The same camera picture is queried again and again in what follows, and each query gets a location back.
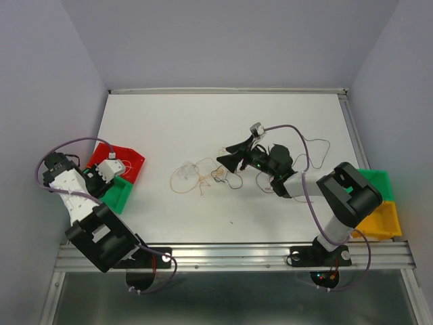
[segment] metal frame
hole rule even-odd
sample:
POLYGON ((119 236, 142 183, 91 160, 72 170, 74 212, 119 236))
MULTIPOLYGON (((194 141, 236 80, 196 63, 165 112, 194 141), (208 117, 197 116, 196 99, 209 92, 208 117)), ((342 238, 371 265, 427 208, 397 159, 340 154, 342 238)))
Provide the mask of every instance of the metal frame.
MULTIPOLYGON (((286 263, 290 247, 299 242, 279 244, 164 244, 173 249, 178 272, 281 272, 317 271, 326 267, 291 267, 286 263)), ((348 243, 353 265, 340 269, 365 269, 368 252, 363 242, 348 243)), ((372 242, 371 269, 413 269, 415 262, 406 242, 372 242)), ((151 269, 128 269, 128 272, 151 272, 151 269)), ((159 272, 172 272, 159 269, 159 272)), ((99 272, 69 245, 62 245, 54 272, 99 272)), ((111 269, 109 272, 125 272, 111 269)))
MULTIPOLYGON (((251 89, 251 88, 155 88, 121 89, 110 91, 111 94, 160 94, 160 93, 331 93, 337 94, 344 115, 350 140, 360 168, 369 169, 355 122, 350 112, 346 89, 251 89)), ((320 268, 293 268, 286 264, 285 257, 290 247, 302 243, 275 244, 166 244, 173 248, 180 272, 278 272, 278 271, 313 271, 320 268)), ((367 250, 359 242, 348 244, 353 265, 346 269, 365 269, 367 250)), ((431 324, 430 314, 419 289, 413 269, 413 260, 409 245, 405 242, 371 243, 373 258, 371 269, 401 269, 410 302, 419 324, 431 324)), ((113 269, 111 272, 125 272, 113 269)), ((145 270, 128 270, 143 272, 145 270)), ((54 267, 53 278, 43 309, 40 325, 52 324, 60 299, 66 272, 98 272, 73 246, 61 245, 54 267)))

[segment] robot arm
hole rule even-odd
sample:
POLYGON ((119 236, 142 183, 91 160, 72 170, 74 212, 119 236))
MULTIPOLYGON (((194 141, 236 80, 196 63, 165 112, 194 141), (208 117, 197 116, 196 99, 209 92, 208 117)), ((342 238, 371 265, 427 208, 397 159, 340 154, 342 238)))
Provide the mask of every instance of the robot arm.
POLYGON ((140 243, 138 236, 106 206, 99 201, 114 184, 114 177, 125 171, 121 160, 105 159, 98 165, 81 171, 64 154, 52 152, 45 160, 47 171, 44 185, 59 193, 70 216, 71 227, 66 237, 99 270, 107 272, 120 260, 128 257, 140 243), (83 193, 78 196, 71 193, 83 193), (94 235, 102 228, 108 232, 99 240, 94 235))
MULTIPOLYGON (((306 195, 304 185, 307 195, 325 197, 334 216, 323 232, 313 240, 311 247, 297 250, 298 254, 292 256, 292 265, 305 267, 330 264, 338 258, 341 250, 347 250, 341 244, 382 203, 382 196, 348 162, 342 162, 329 172, 309 172, 302 176, 302 173, 293 170, 293 160, 286 147, 274 145, 268 153, 257 144, 265 134, 260 123, 253 125, 250 130, 250 138, 226 148, 230 154, 218 157, 217 160, 232 173, 240 163, 240 170, 250 165, 267 173, 272 177, 274 192, 283 198, 306 195)), ((351 264, 350 260, 341 263, 351 264)))

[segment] red bin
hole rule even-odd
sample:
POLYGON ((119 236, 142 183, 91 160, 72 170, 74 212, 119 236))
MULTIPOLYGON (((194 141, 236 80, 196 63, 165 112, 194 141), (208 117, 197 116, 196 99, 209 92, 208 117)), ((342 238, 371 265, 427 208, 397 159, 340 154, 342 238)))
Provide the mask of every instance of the red bin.
MULTIPOLYGON (((143 166, 145 158, 130 148, 113 146, 113 149, 116 153, 116 159, 120 159, 127 168, 121 177, 129 183, 134 184, 143 166)), ((108 158, 109 153, 110 148, 106 144, 98 144, 95 152, 87 163, 87 167, 90 168, 94 164, 101 163, 104 159, 108 158)))

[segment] plastic tray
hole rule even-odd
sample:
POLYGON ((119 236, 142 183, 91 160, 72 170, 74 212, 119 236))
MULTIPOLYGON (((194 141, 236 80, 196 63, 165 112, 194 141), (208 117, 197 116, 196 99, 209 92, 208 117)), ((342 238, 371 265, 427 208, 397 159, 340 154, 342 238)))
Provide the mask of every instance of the plastic tray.
MULTIPOLYGON (((395 202, 384 201, 358 225, 357 229, 361 230, 367 237, 379 240, 401 236, 395 202)), ((355 238, 361 237, 357 232, 353 232, 352 235, 355 238)))
POLYGON ((101 201, 108 205, 115 213, 121 214, 127 203, 133 184, 121 177, 114 178, 114 185, 102 196, 101 201))
MULTIPOLYGON (((113 149, 116 153, 116 158, 120 159, 127 168, 121 177, 134 184, 143 166, 145 158, 130 148, 113 146, 113 149)), ((98 144, 95 152, 87 163, 87 167, 90 168, 93 164, 99 164, 104 159, 107 159, 109 152, 110 149, 106 144, 98 144)))
POLYGON ((387 171, 358 169, 358 171, 378 189, 384 201, 394 201, 391 182, 387 171))

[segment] green bin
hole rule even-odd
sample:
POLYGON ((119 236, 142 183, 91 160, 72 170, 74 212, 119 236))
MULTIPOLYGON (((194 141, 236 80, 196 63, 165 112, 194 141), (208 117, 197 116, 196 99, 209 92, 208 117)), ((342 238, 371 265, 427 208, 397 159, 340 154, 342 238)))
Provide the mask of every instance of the green bin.
POLYGON ((394 194, 392 193, 391 182, 387 171, 368 169, 358 169, 358 171, 379 190, 384 201, 394 201, 394 194))
POLYGON ((107 204, 115 213, 121 214, 132 189, 133 184, 116 176, 114 185, 102 196, 101 201, 107 204))

